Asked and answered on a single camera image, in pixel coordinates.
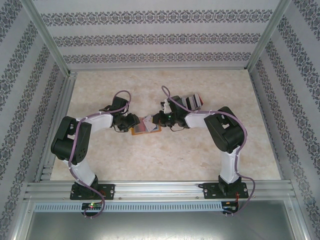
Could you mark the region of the left aluminium frame post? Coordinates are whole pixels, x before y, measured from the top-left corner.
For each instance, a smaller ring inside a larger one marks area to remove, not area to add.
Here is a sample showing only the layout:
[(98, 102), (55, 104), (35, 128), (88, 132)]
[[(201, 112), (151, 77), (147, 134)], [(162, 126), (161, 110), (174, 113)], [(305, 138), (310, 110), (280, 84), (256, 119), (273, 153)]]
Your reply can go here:
[(65, 76), (76, 78), (78, 76), (78, 73), (74, 70), (69, 69), (66, 61), (63, 58), (63, 55), (61, 54), (56, 42), (54, 41), (54, 38), (50, 34), (50, 31), (48, 30), (42, 16), (38, 12), (33, 0), (20, 0), (20, 2), (27, 12), (28, 16), (30, 17), (31, 21), (37, 28), (42, 40), (48, 47), (60, 70)]

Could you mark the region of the pale patterned credit card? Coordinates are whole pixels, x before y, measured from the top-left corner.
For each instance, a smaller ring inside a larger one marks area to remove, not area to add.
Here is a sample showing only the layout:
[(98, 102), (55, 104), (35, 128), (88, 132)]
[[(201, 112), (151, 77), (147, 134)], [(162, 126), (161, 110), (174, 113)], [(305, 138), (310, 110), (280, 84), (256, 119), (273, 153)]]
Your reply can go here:
[(153, 116), (152, 115), (148, 115), (143, 119), (143, 123), (145, 125), (145, 128), (148, 132), (153, 131), (157, 125), (153, 123)]

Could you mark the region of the red credit card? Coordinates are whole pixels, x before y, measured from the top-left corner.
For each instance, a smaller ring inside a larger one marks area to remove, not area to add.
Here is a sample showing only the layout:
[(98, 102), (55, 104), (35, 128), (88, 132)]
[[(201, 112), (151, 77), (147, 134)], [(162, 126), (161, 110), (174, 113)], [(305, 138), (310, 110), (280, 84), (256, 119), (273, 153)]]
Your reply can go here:
[(143, 118), (139, 118), (139, 124), (133, 128), (135, 134), (147, 133), (147, 128), (143, 122)]

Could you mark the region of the aluminium frame post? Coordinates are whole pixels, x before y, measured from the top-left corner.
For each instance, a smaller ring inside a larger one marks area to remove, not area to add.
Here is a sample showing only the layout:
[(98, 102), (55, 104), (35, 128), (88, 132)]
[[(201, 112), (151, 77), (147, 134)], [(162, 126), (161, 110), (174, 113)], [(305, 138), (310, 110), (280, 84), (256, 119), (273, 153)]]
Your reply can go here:
[(28, 16), (30, 17), (31, 21), (37, 28), (42, 40), (48, 47), (60, 70), (65, 76), (76, 78), (78, 76), (78, 73), (74, 70), (69, 69), (66, 61), (63, 58), (63, 55), (61, 54), (56, 42), (54, 41), (54, 38), (50, 34), (50, 31), (48, 30), (42, 16), (38, 12), (33, 0), (20, 0), (20, 2), (27, 12)]
[(275, 8), (270, 20), (264, 29), (260, 39), (257, 42), (256, 47), (254, 48), (247, 65), (245, 68), (247, 69), (248, 73), (250, 74), (254, 67), (256, 66), (262, 52), (264, 51), (266, 45), (270, 41), (274, 31), (277, 28), (280, 20), (282, 19), (283, 15), (287, 11), (289, 5), (293, 0), (279, 0), (277, 7)]

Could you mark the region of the grey metal sheet panel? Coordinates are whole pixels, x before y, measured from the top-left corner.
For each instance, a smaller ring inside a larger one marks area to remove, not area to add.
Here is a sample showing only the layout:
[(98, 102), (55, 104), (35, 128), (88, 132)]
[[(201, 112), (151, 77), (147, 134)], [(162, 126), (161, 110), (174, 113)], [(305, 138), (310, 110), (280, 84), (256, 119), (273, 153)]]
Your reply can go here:
[(193, 205), (184, 211), (137, 211), (138, 202), (113, 202), (85, 219), (69, 203), (30, 202), (13, 240), (313, 240), (294, 200), (251, 201), (224, 215)]

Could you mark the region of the aluminium mounting rail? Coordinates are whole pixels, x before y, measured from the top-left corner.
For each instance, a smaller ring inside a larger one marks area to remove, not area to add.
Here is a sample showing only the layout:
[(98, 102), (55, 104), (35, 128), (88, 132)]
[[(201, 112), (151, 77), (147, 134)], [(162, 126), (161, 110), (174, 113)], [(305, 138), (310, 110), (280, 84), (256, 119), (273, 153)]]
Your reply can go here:
[[(204, 200), (202, 181), (103, 181), (115, 185), (113, 200), (127, 202), (175, 202)], [(255, 187), (246, 181), (251, 200), (288, 200), (297, 195), (290, 180), (258, 180)], [(41, 181), (28, 183), (24, 201), (67, 202), (70, 200), (72, 181)]]

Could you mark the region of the right aluminium side rail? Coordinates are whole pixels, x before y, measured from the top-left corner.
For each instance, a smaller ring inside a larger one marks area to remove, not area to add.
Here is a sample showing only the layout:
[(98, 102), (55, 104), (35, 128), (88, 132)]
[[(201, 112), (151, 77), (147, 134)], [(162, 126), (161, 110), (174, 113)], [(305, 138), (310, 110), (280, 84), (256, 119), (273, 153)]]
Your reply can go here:
[(261, 114), (265, 122), (274, 156), (276, 157), (280, 176), (282, 179), (291, 180), (293, 188), (298, 195), (298, 179), (295, 173), (296, 170), (300, 169), (299, 156), (286, 129), (286, 122), (275, 117), (275, 114), (282, 117), (278, 102), (276, 100), (269, 102), (268, 96), (257, 75), (251, 73), (249, 76), (260, 105)]

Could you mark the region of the right aluminium frame post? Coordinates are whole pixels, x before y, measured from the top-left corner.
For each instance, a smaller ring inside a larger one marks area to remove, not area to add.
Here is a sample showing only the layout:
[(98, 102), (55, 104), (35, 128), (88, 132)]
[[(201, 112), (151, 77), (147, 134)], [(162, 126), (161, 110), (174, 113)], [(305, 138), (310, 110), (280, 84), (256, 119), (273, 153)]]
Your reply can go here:
[(260, 39), (257, 42), (256, 47), (254, 48), (247, 65), (245, 68), (247, 69), (248, 73), (250, 74), (254, 67), (256, 66), (262, 52), (264, 51), (266, 45), (270, 41), (274, 31), (277, 28), (280, 20), (282, 19), (283, 15), (287, 11), (289, 5), (293, 0), (279, 0), (277, 7), (275, 8), (270, 20), (264, 29)]

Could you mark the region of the orange card holder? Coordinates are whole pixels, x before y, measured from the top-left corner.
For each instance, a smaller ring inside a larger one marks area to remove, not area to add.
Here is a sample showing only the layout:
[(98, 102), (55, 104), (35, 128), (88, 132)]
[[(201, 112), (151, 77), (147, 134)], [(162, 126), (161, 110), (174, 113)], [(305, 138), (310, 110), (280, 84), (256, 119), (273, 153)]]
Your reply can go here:
[(134, 133), (134, 127), (131, 129), (131, 134), (133, 136), (135, 136), (135, 135), (143, 135), (143, 134), (152, 134), (152, 133), (158, 133), (158, 132), (145, 132), (145, 133), (141, 133), (141, 134), (136, 134), (136, 133)]

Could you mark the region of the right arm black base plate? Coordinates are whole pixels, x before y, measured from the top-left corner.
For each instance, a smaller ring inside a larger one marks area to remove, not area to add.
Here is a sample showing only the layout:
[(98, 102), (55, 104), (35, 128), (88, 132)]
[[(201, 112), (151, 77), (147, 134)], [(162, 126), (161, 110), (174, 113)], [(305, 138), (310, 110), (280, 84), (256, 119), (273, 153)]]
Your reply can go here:
[(244, 182), (232, 186), (222, 186), (220, 183), (207, 182), (197, 185), (203, 191), (205, 199), (247, 199), (249, 197), (247, 185)]

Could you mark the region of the stack of credit cards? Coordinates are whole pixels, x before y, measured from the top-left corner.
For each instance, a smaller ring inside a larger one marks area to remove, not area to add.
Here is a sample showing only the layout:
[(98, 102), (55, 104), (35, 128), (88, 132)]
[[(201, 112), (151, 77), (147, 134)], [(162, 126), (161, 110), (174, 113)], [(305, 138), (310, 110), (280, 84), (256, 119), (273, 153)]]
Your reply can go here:
[(190, 111), (199, 111), (203, 106), (203, 101), (198, 93), (181, 97), (182, 104)]

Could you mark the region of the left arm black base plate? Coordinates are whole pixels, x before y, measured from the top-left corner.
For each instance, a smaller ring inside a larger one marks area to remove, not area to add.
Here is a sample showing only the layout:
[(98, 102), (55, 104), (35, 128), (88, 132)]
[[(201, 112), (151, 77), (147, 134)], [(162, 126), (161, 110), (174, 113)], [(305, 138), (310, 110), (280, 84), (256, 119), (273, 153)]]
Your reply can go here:
[[(103, 195), (103, 198), (105, 200), (113, 200), (114, 193), (115, 193), (115, 185), (99, 183), (97, 186), (97, 191), (101, 195)], [(72, 185), (69, 198), (70, 200), (101, 200), (102, 199), (102, 197), (98, 193), (78, 183), (74, 183)]]

